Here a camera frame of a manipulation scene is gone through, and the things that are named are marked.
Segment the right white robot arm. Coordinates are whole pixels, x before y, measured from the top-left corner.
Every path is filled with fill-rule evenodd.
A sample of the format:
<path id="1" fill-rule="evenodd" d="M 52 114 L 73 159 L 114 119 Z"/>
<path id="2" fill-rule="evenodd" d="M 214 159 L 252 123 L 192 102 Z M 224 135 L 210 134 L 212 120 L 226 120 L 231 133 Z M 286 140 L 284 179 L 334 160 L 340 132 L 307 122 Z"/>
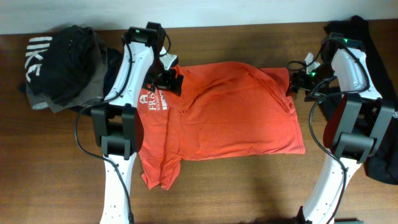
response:
<path id="1" fill-rule="evenodd" d="M 301 206 L 295 223 L 335 223 L 335 215 L 346 187 L 367 158 L 379 150 L 396 112 L 373 84 L 366 65 L 366 51 L 360 40 L 330 33 L 316 55 L 308 54 L 301 68 L 290 68 L 290 90 L 305 91 L 313 102 L 308 126 L 313 126 L 317 106 L 338 100 L 319 141 L 325 161 L 310 198 Z"/>

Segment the red polo shirt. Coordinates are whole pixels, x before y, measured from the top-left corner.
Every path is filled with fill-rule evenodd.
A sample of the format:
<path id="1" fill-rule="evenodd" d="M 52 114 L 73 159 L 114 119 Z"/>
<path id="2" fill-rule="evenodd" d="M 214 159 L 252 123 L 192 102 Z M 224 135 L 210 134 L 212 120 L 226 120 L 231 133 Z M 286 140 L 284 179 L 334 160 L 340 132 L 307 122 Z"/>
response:
<path id="1" fill-rule="evenodd" d="M 177 66 L 181 95 L 142 90 L 142 179 L 171 188 L 181 162 L 263 154 L 303 154 L 305 145 L 285 68 L 241 62 Z"/>

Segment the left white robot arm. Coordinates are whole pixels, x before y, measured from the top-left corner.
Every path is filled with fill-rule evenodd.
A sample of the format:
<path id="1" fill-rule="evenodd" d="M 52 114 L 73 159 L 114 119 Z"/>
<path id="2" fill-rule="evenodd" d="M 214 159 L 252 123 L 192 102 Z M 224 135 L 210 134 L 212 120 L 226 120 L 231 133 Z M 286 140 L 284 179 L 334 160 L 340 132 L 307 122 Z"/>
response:
<path id="1" fill-rule="evenodd" d="M 130 27 L 123 35 L 124 55 L 116 79 L 103 102 L 90 108 L 96 144 L 105 165 L 101 223 L 134 221 L 130 191 L 134 161 L 144 137 L 137 112 L 141 90 L 181 94 L 183 77 L 174 68 L 178 57 L 164 49 L 168 38 L 158 23 Z"/>

